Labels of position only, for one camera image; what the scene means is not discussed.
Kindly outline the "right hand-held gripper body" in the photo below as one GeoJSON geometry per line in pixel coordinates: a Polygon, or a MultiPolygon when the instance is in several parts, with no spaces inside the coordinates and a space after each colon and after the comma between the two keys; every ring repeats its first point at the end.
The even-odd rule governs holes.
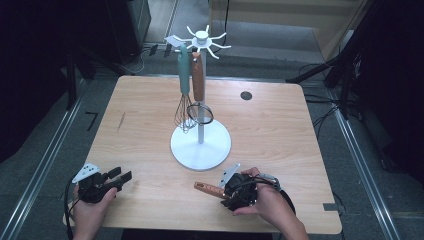
{"type": "Polygon", "coordinates": [[[239,167],[239,163],[227,167],[223,171],[218,184],[219,187],[224,189],[224,193],[228,196],[228,199],[233,201],[234,210],[252,206],[257,200],[257,181],[248,174],[239,173],[239,167]]]}

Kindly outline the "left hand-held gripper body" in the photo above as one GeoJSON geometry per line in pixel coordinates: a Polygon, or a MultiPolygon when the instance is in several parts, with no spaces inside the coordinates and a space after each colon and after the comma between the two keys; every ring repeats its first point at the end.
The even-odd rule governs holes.
{"type": "Polygon", "coordinates": [[[85,163],[72,179],[72,182],[79,186],[79,199],[86,203],[100,202],[104,195],[115,187],[107,176],[108,172],[101,173],[98,166],[85,163]]]}

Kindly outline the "white utensil rack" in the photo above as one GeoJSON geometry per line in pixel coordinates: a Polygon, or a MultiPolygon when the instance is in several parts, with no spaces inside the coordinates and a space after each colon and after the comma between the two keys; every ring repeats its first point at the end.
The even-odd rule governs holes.
{"type": "MultiPolygon", "coordinates": [[[[187,31],[191,38],[182,39],[175,35],[176,39],[186,45],[190,57],[190,70],[193,52],[200,52],[202,56],[203,72],[205,77],[205,100],[206,104],[206,59],[207,54],[218,59],[212,46],[225,49],[225,46],[214,43],[226,36],[222,33],[217,37],[210,36],[209,26],[204,30],[193,32],[190,27],[187,31]]],[[[192,75],[190,74],[190,98],[194,102],[192,75]]],[[[231,137],[226,127],[214,118],[210,124],[200,125],[192,128],[188,133],[184,133],[176,126],[171,136],[171,152],[175,159],[184,167],[194,171],[207,171],[220,165],[229,155],[231,150],[231,137]]]]}

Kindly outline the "wooden-handled mesh strainer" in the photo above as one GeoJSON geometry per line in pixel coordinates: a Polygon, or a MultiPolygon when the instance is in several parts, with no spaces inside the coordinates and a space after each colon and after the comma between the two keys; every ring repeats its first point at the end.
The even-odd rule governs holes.
{"type": "Polygon", "coordinates": [[[204,103],[205,77],[200,52],[192,53],[191,75],[194,102],[187,108],[187,113],[189,118],[197,124],[210,124],[214,120],[214,115],[212,110],[204,103]]]}

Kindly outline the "teal-handled metal whisk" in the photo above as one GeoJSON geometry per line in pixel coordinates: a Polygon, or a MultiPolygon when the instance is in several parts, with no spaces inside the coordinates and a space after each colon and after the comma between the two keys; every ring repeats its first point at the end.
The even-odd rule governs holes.
{"type": "Polygon", "coordinates": [[[190,57],[185,44],[181,44],[179,46],[177,63],[181,97],[174,115],[174,123],[184,133],[188,133],[196,126],[196,122],[191,118],[192,110],[190,106],[192,105],[192,101],[190,98],[190,57]]]}

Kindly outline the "person's left hand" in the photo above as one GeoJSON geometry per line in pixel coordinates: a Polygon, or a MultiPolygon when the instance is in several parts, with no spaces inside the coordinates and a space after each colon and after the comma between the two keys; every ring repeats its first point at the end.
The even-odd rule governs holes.
{"type": "Polygon", "coordinates": [[[73,209],[75,229],[92,228],[98,230],[116,194],[117,189],[111,188],[98,203],[86,203],[79,200],[73,209]]]}

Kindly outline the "person's right hand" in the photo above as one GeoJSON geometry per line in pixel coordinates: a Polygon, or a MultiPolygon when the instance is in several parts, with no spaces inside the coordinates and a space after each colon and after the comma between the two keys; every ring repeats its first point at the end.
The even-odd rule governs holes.
{"type": "Polygon", "coordinates": [[[235,216],[257,214],[271,223],[276,220],[284,209],[284,198],[272,186],[257,183],[257,201],[253,206],[241,207],[233,211],[235,216]]]}

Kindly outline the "black stand leg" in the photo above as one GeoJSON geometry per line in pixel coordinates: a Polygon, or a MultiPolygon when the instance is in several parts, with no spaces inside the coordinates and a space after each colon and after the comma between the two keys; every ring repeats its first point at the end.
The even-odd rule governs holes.
{"type": "Polygon", "coordinates": [[[326,61],[322,64],[319,64],[318,66],[314,67],[313,69],[311,69],[311,70],[309,70],[309,71],[307,71],[303,74],[300,74],[297,77],[286,79],[286,82],[292,83],[292,84],[299,84],[302,81],[307,80],[308,78],[315,76],[316,74],[321,73],[324,70],[332,67],[334,65],[334,63],[337,62],[337,61],[338,61],[338,58],[334,57],[334,58],[332,58],[332,59],[330,59],[330,60],[328,60],[328,61],[326,61]]]}

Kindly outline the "white paper tag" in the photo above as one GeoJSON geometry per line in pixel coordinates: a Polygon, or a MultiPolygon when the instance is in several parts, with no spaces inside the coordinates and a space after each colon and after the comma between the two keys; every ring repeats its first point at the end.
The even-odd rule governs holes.
{"type": "Polygon", "coordinates": [[[166,42],[170,45],[172,45],[173,47],[179,47],[183,44],[182,41],[179,41],[176,39],[175,35],[171,35],[165,38],[166,42]]]}

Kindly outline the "black cabinet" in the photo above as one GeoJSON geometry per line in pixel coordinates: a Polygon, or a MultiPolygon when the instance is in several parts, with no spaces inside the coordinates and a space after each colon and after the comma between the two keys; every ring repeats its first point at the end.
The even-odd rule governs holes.
{"type": "Polygon", "coordinates": [[[118,62],[128,63],[141,53],[151,22],[148,0],[110,0],[118,62]]]}

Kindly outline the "beige wooden cabinet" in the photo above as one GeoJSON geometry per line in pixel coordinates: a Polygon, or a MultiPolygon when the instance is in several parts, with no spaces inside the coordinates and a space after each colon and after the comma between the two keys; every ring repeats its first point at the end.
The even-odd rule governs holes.
{"type": "Polygon", "coordinates": [[[346,35],[361,20],[370,0],[208,0],[211,31],[227,29],[229,42],[259,48],[310,51],[300,38],[311,30],[322,58],[339,51],[346,35]]]}

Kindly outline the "metal floor rail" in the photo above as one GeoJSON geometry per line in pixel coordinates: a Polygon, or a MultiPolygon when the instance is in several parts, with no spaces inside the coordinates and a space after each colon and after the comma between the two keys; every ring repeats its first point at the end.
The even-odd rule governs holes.
{"type": "Polygon", "coordinates": [[[59,126],[57,127],[48,147],[43,153],[37,168],[28,182],[23,194],[19,198],[13,212],[0,234],[0,240],[16,240],[35,200],[38,196],[42,184],[55,161],[58,151],[69,131],[70,126],[80,108],[82,98],[78,97],[76,102],[64,113],[59,126]]]}
{"type": "Polygon", "coordinates": [[[353,158],[362,185],[372,206],[374,215],[376,216],[385,239],[401,240],[399,231],[393,221],[391,213],[383,199],[383,196],[368,167],[362,150],[356,140],[351,124],[345,115],[341,112],[341,107],[338,107],[335,116],[353,158]]]}

